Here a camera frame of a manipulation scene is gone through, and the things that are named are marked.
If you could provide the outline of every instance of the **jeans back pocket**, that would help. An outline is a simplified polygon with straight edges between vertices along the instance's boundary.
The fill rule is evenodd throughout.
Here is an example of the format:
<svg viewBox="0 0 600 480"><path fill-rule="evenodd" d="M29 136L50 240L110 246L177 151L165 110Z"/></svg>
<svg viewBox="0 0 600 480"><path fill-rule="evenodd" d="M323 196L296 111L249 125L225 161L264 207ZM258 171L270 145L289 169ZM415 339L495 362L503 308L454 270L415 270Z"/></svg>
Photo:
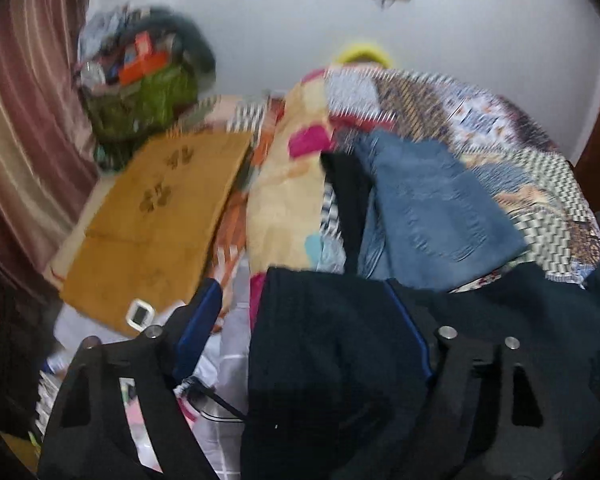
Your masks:
<svg viewBox="0 0 600 480"><path fill-rule="evenodd" d="M394 221L418 250L459 262L487 239L484 219L462 188L461 175L412 176L396 185Z"/></svg>

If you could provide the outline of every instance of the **brown paper bag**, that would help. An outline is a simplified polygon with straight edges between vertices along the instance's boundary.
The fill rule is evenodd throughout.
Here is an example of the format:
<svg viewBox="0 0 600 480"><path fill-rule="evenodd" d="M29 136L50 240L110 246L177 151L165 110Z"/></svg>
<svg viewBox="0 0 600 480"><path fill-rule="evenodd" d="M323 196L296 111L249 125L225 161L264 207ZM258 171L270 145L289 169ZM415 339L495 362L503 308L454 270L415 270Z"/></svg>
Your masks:
<svg viewBox="0 0 600 480"><path fill-rule="evenodd" d="M201 133L147 142L87 228L62 299L129 336L133 299L156 312L189 301L250 140Z"/></svg>

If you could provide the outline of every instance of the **denim jeans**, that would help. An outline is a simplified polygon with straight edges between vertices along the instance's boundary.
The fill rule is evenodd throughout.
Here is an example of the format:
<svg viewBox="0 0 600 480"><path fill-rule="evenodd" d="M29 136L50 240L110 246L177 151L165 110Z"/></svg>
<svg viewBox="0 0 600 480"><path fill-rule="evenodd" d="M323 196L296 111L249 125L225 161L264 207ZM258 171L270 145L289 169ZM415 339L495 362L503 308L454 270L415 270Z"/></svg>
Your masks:
<svg viewBox="0 0 600 480"><path fill-rule="evenodd" d="M525 250L509 217L443 144L375 130L354 150L374 180L360 275L447 291Z"/></svg>

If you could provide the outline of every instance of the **green bag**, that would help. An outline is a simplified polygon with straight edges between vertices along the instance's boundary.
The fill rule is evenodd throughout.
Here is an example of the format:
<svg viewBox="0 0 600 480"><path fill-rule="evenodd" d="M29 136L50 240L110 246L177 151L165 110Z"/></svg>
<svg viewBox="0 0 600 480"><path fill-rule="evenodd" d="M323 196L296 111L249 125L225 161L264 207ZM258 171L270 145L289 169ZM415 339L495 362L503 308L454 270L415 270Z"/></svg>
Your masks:
<svg viewBox="0 0 600 480"><path fill-rule="evenodd" d="M94 160L103 169L120 170L148 137L167 130L197 102L198 83L187 67L170 64L115 92L83 96L98 141Z"/></svg>

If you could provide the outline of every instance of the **small screen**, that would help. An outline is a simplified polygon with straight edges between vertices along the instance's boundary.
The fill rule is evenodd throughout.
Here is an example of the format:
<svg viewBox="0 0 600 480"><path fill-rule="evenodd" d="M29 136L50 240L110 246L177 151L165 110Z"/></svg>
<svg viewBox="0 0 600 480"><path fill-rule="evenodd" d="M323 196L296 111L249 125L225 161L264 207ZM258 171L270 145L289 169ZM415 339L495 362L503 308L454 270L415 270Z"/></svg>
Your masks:
<svg viewBox="0 0 600 480"><path fill-rule="evenodd" d="M142 326L142 323L144 323L144 320L148 315L149 311L147 309L145 309L142 306L138 306L138 308L136 308L134 316L131 318L131 321L133 321L136 325Z"/></svg>

